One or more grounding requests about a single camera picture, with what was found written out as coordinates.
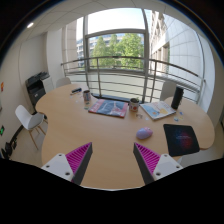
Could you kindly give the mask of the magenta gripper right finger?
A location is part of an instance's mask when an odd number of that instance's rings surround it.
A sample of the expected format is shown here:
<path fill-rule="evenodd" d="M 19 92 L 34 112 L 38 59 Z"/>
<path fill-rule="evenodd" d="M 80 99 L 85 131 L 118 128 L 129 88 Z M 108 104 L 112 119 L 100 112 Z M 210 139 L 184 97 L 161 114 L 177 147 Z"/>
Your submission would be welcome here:
<path fill-rule="evenodd" d="M 182 166 L 168 154 L 134 144 L 133 153 L 145 184 L 152 183 L 182 169 Z"/>

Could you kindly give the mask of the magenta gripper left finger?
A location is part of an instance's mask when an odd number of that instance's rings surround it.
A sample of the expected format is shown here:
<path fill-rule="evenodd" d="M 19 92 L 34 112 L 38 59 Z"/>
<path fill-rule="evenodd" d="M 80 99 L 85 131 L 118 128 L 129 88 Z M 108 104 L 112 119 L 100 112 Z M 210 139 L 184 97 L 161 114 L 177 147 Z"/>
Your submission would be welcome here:
<path fill-rule="evenodd" d="M 92 152 L 92 143 L 87 143 L 68 154 L 58 153 L 43 165 L 42 169 L 76 185 L 80 185 Z"/>

